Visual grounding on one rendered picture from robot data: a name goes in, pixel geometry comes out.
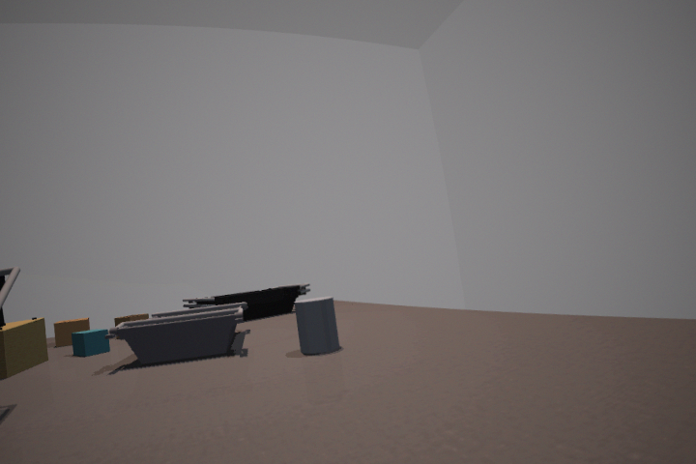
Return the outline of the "dark grey cylinder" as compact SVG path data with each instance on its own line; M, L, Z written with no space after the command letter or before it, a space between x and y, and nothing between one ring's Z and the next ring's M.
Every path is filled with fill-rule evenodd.
M333 297L295 302L300 349L303 354L319 354L339 347Z

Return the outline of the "teal box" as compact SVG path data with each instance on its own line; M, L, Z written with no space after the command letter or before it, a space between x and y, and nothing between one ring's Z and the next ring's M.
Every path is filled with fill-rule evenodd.
M104 338L107 334L108 330L103 329L72 333L73 354L86 357L110 352L109 339Z

